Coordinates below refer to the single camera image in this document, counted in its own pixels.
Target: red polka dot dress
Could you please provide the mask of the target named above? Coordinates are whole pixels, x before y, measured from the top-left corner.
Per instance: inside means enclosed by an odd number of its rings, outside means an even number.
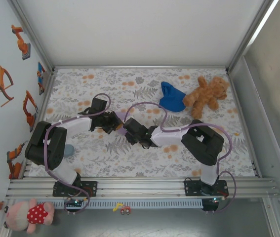
[[[27,221],[31,224],[43,224],[48,213],[43,208],[44,203],[31,208],[27,215]]]

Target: brown teddy bear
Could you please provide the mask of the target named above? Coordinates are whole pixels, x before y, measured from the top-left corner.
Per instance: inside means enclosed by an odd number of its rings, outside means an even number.
[[[191,114],[194,119],[202,117],[205,104],[208,104],[210,109],[217,110],[219,108],[217,99],[224,100],[227,97],[227,88],[230,85],[221,77],[214,77],[208,85],[205,78],[200,76],[198,77],[198,83],[199,87],[183,99],[186,107],[193,106]]]

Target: pink pig plush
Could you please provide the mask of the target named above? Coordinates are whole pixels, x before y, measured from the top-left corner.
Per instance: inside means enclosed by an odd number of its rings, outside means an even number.
[[[21,201],[11,207],[6,206],[7,213],[4,226],[13,231],[22,231],[26,228],[28,234],[36,230],[36,224],[51,225],[54,216],[54,206],[50,202],[37,205],[36,199]]]

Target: patterned mat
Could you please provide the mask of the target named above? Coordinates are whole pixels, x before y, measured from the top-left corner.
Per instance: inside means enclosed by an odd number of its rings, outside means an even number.
[[[197,77],[200,75],[205,76],[207,81],[214,76],[228,81],[224,69],[60,69],[48,102],[45,120],[56,122],[73,117],[90,106],[94,95],[103,92],[112,99],[110,111],[125,112],[137,102],[158,103],[162,97],[162,81],[190,93],[198,86]],[[228,170],[235,176],[254,176],[230,87],[227,95],[225,100],[218,101],[217,111],[212,111],[206,105],[201,120],[219,125],[231,135],[233,150],[230,156],[221,161],[220,170]],[[131,110],[131,115],[149,127],[159,125],[164,113],[153,105],[140,105]],[[170,112],[165,126],[181,126],[190,124],[191,121],[191,109],[186,108],[179,113]],[[81,176],[184,177],[201,174],[200,163],[184,146],[143,150],[139,144],[131,146],[117,132],[108,135],[101,129],[77,134],[70,139],[70,144],[74,145],[75,153],[66,160]],[[228,148],[228,143],[225,143],[221,154]],[[47,176],[47,173],[43,167],[32,164],[29,176]]]

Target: teddy bear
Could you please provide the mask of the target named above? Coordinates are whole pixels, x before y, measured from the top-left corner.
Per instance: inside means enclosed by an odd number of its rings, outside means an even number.
[[[202,117],[202,110],[205,104],[208,104],[210,109],[217,110],[219,108],[217,99],[224,100],[227,98],[227,89],[230,85],[221,77],[214,77],[207,84],[205,78],[200,76],[198,77],[198,83],[199,87],[183,99],[186,107],[193,107],[191,114],[194,119],[200,119]]]
[[[27,228],[27,233],[32,234],[36,230],[36,224],[51,225],[54,216],[54,206],[51,202],[37,205],[36,199],[21,201],[11,207],[6,206],[7,213],[5,228],[13,231],[22,231]]]

